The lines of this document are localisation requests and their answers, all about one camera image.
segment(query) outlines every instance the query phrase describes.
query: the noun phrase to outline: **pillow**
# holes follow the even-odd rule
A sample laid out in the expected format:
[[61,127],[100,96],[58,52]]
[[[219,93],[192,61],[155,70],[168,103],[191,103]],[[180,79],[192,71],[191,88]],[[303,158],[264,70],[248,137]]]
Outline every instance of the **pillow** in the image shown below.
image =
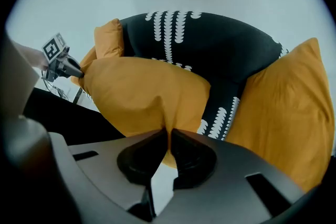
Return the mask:
[[309,191],[327,169],[333,134],[328,79],[311,38],[248,78],[226,141],[255,152]]
[[[164,127],[168,133],[173,128],[196,132],[210,84],[170,63],[121,57],[120,26],[115,19],[95,29],[96,45],[80,63],[85,75],[72,81],[91,95],[101,114],[125,136]],[[176,167],[170,152],[165,164]]]

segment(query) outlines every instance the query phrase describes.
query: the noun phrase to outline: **black cushion with white pattern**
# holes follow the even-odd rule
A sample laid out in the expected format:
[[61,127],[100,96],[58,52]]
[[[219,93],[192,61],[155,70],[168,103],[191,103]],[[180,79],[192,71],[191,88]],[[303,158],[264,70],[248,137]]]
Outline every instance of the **black cushion with white pattern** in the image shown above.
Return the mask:
[[198,133],[223,140],[246,79],[288,53],[259,29],[221,15],[155,12],[121,20],[125,56],[178,65],[211,84]]

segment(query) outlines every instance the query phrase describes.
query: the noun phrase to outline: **black slot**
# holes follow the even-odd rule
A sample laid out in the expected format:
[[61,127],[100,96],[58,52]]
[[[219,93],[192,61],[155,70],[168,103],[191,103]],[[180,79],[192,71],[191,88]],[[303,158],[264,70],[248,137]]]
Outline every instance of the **black slot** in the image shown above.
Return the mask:
[[73,158],[75,159],[75,161],[80,161],[81,159],[88,159],[97,155],[98,153],[95,151],[87,151],[79,154],[73,154]]
[[215,172],[217,156],[214,150],[177,129],[172,131],[171,151],[179,172],[174,190],[196,188]]
[[129,182],[147,186],[167,152],[165,129],[123,149],[117,165]]
[[245,178],[273,217],[290,207],[291,204],[262,174],[258,173]]

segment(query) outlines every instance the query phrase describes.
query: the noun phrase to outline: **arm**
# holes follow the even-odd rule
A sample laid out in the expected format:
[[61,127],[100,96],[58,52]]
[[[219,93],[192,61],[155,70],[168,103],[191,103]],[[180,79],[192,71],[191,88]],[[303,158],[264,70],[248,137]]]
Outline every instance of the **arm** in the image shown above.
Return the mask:
[[15,41],[12,43],[32,67],[37,67],[42,71],[48,69],[48,61],[42,51],[23,46]]

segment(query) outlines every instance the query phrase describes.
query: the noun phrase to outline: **fabric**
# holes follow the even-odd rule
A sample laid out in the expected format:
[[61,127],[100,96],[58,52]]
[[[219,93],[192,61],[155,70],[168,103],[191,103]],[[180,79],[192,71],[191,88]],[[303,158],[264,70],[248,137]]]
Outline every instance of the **fabric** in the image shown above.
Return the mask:
[[226,141],[255,152],[309,191],[327,169],[333,134],[327,75],[311,38],[247,80]]
[[224,140],[246,79],[286,50],[259,29],[221,15],[163,11],[121,21],[125,56],[170,62],[210,84],[199,133]]
[[[196,132],[209,97],[202,77],[163,61],[121,57],[122,28],[115,19],[94,31],[96,45],[72,77],[123,135],[173,128]],[[169,153],[165,163],[175,166]]]

